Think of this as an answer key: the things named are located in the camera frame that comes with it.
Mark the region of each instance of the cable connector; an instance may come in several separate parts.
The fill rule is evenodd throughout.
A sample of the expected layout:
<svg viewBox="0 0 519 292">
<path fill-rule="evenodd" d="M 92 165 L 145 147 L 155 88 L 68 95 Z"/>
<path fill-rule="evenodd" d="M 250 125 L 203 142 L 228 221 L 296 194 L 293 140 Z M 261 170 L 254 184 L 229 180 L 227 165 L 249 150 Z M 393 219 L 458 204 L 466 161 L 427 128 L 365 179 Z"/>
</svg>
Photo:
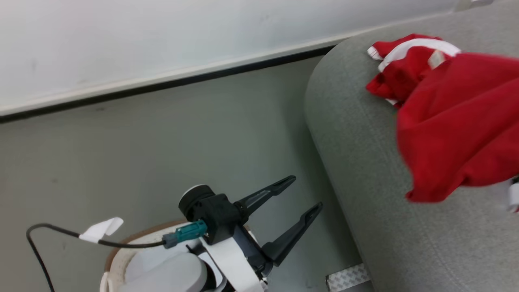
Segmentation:
<svg viewBox="0 0 519 292">
<path fill-rule="evenodd" d="M 165 241 L 164 248 L 172 248 L 180 242 L 197 239 L 206 232 L 207 225 L 203 220 L 179 227 L 175 230 L 175 233 L 168 233 L 162 236 L 162 240 Z"/>
</svg>

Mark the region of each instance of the gray sofa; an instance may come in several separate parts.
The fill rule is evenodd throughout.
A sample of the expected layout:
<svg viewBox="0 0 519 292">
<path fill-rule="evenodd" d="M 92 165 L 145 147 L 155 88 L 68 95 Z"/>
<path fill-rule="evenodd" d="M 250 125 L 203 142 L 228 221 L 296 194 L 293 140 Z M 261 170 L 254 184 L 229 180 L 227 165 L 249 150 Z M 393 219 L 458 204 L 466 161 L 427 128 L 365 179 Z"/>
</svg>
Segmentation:
<svg viewBox="0 0 519 292">
<path fill-rule="evenodd" d="M 459 188 L 439 204 L 409 203 L 411 176 L 388 102 L 364 86 L 377 74 L 366 50 L 410 33 L 462 50 L 519 57 L 519 1 L 498 2 L 347 39 L 308 85 L 308 127 L 377 291 L 519 291 L 519 215 L 507 183 Z"/>
</svg>

